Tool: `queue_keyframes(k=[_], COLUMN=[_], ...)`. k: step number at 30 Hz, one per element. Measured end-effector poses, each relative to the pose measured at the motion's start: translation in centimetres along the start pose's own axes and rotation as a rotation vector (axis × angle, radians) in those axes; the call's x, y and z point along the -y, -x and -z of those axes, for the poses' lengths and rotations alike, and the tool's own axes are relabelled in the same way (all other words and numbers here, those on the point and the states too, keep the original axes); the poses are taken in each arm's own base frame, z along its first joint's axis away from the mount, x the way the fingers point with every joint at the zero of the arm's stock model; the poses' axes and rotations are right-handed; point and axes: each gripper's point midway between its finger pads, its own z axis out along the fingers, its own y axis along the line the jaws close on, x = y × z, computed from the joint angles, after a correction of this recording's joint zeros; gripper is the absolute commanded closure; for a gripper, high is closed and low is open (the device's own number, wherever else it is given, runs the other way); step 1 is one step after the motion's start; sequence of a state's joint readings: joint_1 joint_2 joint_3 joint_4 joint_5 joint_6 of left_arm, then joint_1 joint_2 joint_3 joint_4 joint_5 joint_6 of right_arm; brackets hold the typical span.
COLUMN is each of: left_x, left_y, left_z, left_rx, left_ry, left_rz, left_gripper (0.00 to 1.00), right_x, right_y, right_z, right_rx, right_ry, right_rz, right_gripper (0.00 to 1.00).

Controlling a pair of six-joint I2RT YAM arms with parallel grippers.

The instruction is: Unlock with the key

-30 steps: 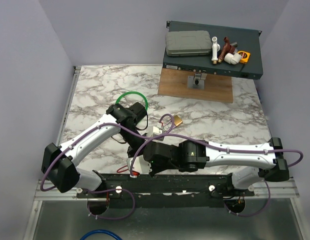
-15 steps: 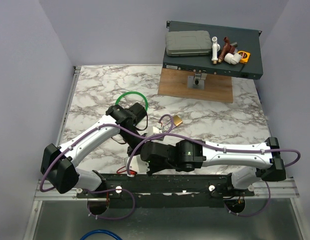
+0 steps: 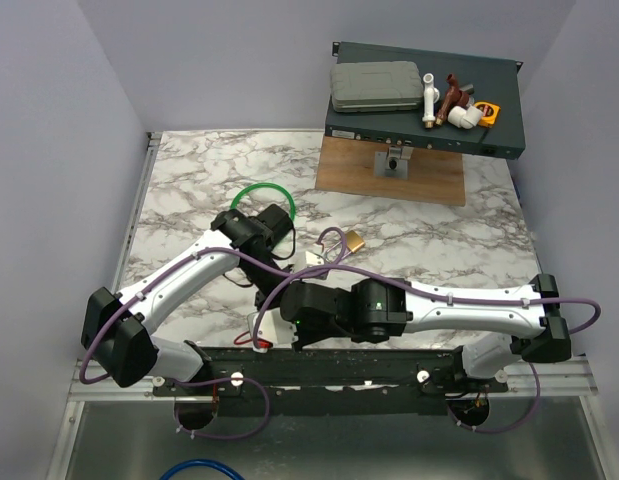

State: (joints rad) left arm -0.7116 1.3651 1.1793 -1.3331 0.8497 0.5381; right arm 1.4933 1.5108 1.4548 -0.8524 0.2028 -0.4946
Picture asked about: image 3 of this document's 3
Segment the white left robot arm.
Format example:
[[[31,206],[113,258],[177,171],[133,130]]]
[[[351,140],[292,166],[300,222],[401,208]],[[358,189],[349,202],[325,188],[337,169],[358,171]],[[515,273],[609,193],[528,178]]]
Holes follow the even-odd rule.
[[[219,213],[192,246],[149,277],[117,293],[101,287],[91,294],[81,333],[83,361],[96,361],[122,388],[159,376],[176,380],[190,395],[203,393],[211,380],[204,352],[191,341],[156,337],[159,326],[233,269],[240,269],[264,300],[288,274],[273,250],[293,230],[289,214],[277,205],[256,216],[237,209]]]

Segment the red plastic seal tag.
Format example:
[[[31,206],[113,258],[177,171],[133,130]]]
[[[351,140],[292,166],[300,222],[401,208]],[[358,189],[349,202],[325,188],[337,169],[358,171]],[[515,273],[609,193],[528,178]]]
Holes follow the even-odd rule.
[[[249,331],[244,331],[240,333],[233,340],[233,344],[236,346],[248,345],[252,343],[253,343],[252,335]]]

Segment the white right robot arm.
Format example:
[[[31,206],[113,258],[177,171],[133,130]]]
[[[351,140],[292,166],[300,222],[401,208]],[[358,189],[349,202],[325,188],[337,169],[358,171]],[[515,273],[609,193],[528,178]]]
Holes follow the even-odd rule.
[[[483,338],[455,349],[449,379],[469,392],[523,360],[567,361],[572,343],[554,276],[503,289],[443,288],[374,275],[348,290],[297,280],[281,297],[282,318],[295,325],[295,350],[332,337],[383,343],[433,330],[466,330]]]

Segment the brass padlock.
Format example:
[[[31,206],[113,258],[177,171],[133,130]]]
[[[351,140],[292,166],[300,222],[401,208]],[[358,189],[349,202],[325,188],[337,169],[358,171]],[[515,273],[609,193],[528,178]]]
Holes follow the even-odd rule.
[[[354,230],[349,230],[345,233],[346,239],[346,251],[340,257],[341,260],[346,259],[347,257],[358,253],[364,246],[364,239]]]

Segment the white elbow pipe fitting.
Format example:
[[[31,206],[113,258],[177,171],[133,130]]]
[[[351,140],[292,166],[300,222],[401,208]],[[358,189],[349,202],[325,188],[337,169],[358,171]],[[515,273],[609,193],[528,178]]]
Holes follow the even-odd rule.
[[[448,113],[447,121],[459,128],[470,130],[475,128],[483,117],[483,111],[473,105],[467,108],[454,106]]]

